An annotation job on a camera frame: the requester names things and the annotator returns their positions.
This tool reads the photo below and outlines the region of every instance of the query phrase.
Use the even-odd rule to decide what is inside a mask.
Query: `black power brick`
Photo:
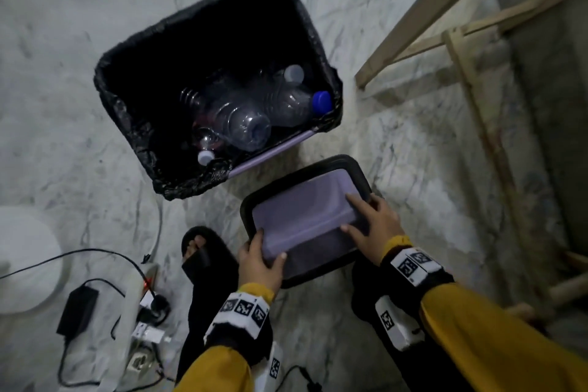
[[[70,293],[57,326],[57,334],[71,341],[88,328],[94,312],[98,290],[82,285]]]

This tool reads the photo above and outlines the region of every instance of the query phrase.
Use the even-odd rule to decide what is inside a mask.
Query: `wooden frame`
[[[525,320],[548,320],[554,316],[555,307],[560,307],[588,294],[588,273],[548,288],[545,280],[540,276],[540,273],[533,269],[532,263],[528,260],[534,247],[529,224],[523,213],[522,199],[516,189],[508,158],[500,141],[500,130],[496,126],[489,128],[483,121],[485,108],[481,104],[481,100],[484,99],[482,84],[467,49],[465,37],[492,26],[498,26],[499,31],[506,32],[565,0],[527,0],[514,7],[503,9],[492,16],[451,28],[442,34],[422,39],[411,45],[412,41],[417,39],[457,1],[416,0],[357,72],[355,81],[358,88],[362,89],[381,70],[395,62],[436,47],[443,45],[447,47],[458,71],[459,80],[472,112],[482,147],[498,181],[505,212],[513,224],[516,242],[522,250],[521,266],[534,293],[534,297],[529,298],[528,304],[518,304],[508,308],[507,311]],[[572,267],[588,271],[588,257],[570,252],[566,253],[564,257]]]

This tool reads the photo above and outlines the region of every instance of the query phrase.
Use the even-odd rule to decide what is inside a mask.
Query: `person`
[[[455,283],[445,269],[413,247],[398,214],[384,199],[372,195],[368,203],[349,195],[348,200],[370,225],[367,236],[352,225],[341,227],[362,253],[352,271],[353,311],[372,324],[413,392],[433,386],[588,391],[588,363]],[[183,268],[195,286],[176,392],[254,390],[250,367],[269,353],[269,317],[256,337],[231,323],[210,323],[236,291],[271,306],[282,283],[286,255],[268,268],[262,260],[262,241],[260,230],[239,250],[239,263],[208,228],[193,228],[182,241]],[[415,271],[419,266],[429,267],[421,277]],[[424,342],[405,351],[393,347],[374,308],[384,294],[421,324]]]

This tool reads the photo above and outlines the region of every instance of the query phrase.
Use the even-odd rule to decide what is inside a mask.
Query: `person's left hand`
[[[282,286],[286,253],[277,256],[272,268],[267,268],[261,255],[263,230],[258,230],[251,244],[245,243],[239,248],[239,288],[241,285],[255,282],[264,285],[277,294]]]

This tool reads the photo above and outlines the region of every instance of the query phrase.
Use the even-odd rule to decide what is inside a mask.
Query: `white bottle cap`
[[[289,83],[301,84],[304,81],[304,70],[297,64],[287,66],[284,70],[284,79]]]
[[[198,163],[202,166],[207,166],[210,163],[210,160],[215,159],[215,153],[210,150],[201,150],[198,152]]]

